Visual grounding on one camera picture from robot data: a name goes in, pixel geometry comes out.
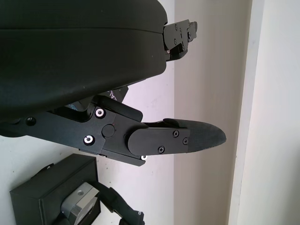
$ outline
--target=silver screw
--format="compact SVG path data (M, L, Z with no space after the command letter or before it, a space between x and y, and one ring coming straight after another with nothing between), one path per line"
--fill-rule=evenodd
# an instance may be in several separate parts
M97 109L95 112L95 115L97 118L102 118L104 116L104 110L103 109Z
M165 151L164 146L160 146L160 147L158 148L158 153L159 153L159 154L164 153L164 151Z
M91 144L91 143L93 143L93 141L94 141L94 138L93 138L92 135L87 135L87 136L84 138L84 143L86 143L86 144Z

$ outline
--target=black box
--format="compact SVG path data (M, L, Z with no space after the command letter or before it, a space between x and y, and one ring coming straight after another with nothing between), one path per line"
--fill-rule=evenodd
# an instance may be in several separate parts
M96 158L73 154L10 191L17 225L52 225L63 200L84 182L98 181ZM96 204L91 224L100 213Z

